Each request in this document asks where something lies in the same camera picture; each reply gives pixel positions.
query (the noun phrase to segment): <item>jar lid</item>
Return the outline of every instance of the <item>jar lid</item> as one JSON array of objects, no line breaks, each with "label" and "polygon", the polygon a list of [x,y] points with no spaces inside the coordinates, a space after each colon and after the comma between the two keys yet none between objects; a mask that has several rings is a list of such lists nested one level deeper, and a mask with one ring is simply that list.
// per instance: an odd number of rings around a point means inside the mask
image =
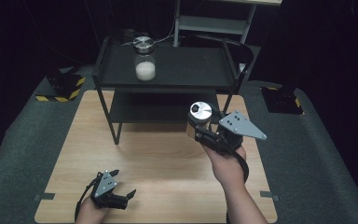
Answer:
[{"label": "jar lid", "polygon": [[148,36],[136,37],[132,44],[137,53],[147,54],[154,50],[154,41]]}]

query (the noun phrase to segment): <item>light wood tabletop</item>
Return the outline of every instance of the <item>light wood tabletop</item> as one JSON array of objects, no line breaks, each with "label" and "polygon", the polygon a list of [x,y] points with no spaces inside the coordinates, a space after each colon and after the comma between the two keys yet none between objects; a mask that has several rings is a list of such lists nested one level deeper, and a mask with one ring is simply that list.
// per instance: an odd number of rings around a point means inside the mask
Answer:
[{"label": "light wood tabletop", "polygon": [[[103,95],[110,108],[113,91]],[[218,95],[219,104],[226,101]],[[240,96],[229,111],[248,117]],[[271,198],[261,197],[269,184],[256,142],[244,137],[250,169],[247,189],[269,223],[277,220]],[[97,91],[81,99],[62,151],[34,219],[38,223],[74,223],[75,207],[98,172],[120,170],[115,194],[137,189],[126,210],[112,209],[105,223],[226,223],[226,201],[199,143],[186,135],[185,124],[123,124],[115,145]]]}]

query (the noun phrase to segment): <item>person's right arm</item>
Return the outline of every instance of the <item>person's right arm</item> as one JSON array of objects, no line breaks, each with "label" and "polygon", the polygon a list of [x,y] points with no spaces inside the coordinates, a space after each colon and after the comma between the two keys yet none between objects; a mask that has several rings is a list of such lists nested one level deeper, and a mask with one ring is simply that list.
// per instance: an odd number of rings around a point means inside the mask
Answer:
[{"label": "person's right arm", "polygon": [[[206,146],[202,146],[211,159],[213,174],[225,192],[227,212],[232,224],[267,223],[260,209],[244,184],[243,170],[237,159],[222,156]],[[237,153],[246,159],[243,147]]]}]

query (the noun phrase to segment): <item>black chair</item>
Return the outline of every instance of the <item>black chair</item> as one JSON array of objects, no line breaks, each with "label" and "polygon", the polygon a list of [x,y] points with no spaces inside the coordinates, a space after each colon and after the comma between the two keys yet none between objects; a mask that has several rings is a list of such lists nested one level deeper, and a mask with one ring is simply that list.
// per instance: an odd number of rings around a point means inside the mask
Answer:
[{"label": "black chair", "polygon": [[[238,72],[238,85],[234,91],[234,94],[240,92],[242,82],[245,78],[246,71],[248,70],[250,64],[254,60],[254,54],[251,49],[246,45],[233,41],[227,40],[228,49],[231,53],[232,61],[235,63],[235,67]],[[180,42],[180,47],[191,47],[191,48],[221,48],[222,47],[222,38],[212,37],[208,35],[191,35],[184,37]],[[240,63],[245,64],[244,68],[240,71]],[[228,94],[229,91],[218,90],[218,93]]]}]

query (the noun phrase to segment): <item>hand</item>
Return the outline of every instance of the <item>hand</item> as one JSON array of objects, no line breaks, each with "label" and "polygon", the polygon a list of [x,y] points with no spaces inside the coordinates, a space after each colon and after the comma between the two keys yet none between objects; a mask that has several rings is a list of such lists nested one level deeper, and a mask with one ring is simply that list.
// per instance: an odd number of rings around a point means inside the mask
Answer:
[{"label": "hand", "polygon": [[103,221],[107,213],[109,212],[109,208],[99,208],[92,199],[87,197],[80,207],[80,212],[76,220],[76,224],[80,223],[95,223],[99,224]]},{"label": "hand", "polygon": [[[233,156],[222,156],[205,145],[202,145],[202,147],[205,149],[209,159],[211,159],[213,174],[223,189],[243,188],[243,170],[238,160]],[[239,147],[236,151],[246,160],[246,152],[243,147]]]}]

